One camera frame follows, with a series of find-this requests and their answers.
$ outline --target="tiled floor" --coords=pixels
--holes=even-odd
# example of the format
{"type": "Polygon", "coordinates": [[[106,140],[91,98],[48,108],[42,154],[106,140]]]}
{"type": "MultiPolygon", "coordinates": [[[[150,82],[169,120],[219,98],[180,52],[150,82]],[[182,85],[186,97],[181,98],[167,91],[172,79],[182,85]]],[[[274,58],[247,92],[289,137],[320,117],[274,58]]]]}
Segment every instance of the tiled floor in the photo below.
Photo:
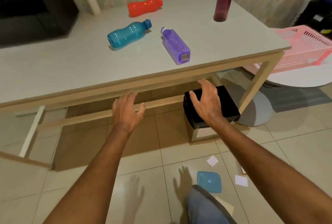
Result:
{"type": "MultiPolygon", "coordinates": [[[[232,71],[223,78],[246,85],[250,77],[232,71]]],[[[139,101],[177,95],[195,83],[144,92],[139,101]]],[[[321,88],[332,97],[332,84],[321,88]]],[[[68,109],[67,117],[110,108],[112,100],[68,109]]],[[[60,119],[66,110],[49,112],[45,120],[60,119]]],[[[34,116],[0,115],[0,151],[18,154],[34,116]]],[[[332,196],[332,103],[275,113],[265,125],[235,126],[332,196]]],[[[60,172],[0,159],[0,223],[41,224],[86,168],[112,129],[112,119],[42,132],[31,152],[33,159],[65,167],[60,172]],[[59,142],[56,154],[54,150],[59,142]]],[[[217,172],[222,193],[214,194],[234,206],[239,223],[282,223],[249,179],[235,184],[239,165],[221,139],[191,144],[182,105],[147,111],[132,134],[120,161],[107,223],[185,223],[182,202],[198,171],[217,172]],[[211,167],[206,160],[219,162],[211,167]]]]}

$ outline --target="hand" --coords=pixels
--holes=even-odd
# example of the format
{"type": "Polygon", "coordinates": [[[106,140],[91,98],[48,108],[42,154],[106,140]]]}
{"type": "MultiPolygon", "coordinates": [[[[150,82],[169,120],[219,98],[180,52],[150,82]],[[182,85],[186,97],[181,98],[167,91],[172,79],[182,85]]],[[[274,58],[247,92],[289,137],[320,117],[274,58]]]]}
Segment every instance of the hand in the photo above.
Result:
{"type": "Polygon", "coordinates": [[[220,104],[218,91],[208,80],[203,79],[197,82],[202,86],[201,100],[199,101],[192,91],[189,92],[190,99],[199,116],[211,126],[215,117],[222,117],[222,105],[220,104]]]}
{"type": "Polygon", "coordinates": [[[139,111],[136,113],[134,109],[134,101],[137,93],[130,92],[116,99],[113,103],[113,129],[116,127],[124,129],[129,134],[138,125],[139,121],[142,120],[145,106],[141,104],[139,111]]]}

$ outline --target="blue bottle cap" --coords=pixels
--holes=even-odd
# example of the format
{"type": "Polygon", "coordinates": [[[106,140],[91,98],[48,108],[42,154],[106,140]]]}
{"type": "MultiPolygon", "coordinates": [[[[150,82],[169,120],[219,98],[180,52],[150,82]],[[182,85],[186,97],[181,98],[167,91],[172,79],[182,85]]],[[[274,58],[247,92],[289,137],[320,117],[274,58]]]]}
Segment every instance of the blue bottle cap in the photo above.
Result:
{"type": "Polygon", "coordinates": [[[151,21],[149,19],[146,19],[143,21],[143,23],[146,25],[146,29],[150,29],[152,27],[151,21]]]}

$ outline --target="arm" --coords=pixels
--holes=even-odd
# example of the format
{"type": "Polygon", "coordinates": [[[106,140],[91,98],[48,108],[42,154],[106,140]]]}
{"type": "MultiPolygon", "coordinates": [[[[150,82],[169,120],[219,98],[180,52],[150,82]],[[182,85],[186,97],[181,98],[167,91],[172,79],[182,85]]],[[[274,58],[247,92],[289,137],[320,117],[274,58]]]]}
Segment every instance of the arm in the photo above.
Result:
{"type": "Polygon", "coordinates": [[[123,149],[145,111],[142,103],[139,111],[135,113],[136,95],[137,93],[129,93],[115,100],[113,130],[105,144],[46,218],[44,224],[106,222],[123,149]]]}
{"type": "Polygon", "coordinates": [[[279,217],[287,224],[332,223],[332,199],[293,167],[228,123],[222,116],[217,89],[207,80],[199,83],[201,100],[190,92],[197,113],[218,133],[279,217]]]}

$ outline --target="white bottle cap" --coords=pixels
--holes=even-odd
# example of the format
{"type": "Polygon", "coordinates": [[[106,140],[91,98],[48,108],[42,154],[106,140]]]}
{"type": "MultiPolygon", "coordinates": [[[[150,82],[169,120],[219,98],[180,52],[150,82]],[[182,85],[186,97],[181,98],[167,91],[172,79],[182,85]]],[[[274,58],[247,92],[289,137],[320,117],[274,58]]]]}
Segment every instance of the white bottle cap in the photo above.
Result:
{"type": "Polygon", "coordinates": [[[161,34],[163,34],[164,30],[167,30],[167,27],[163,27],[163,28],[161,29],[161,34]]]}

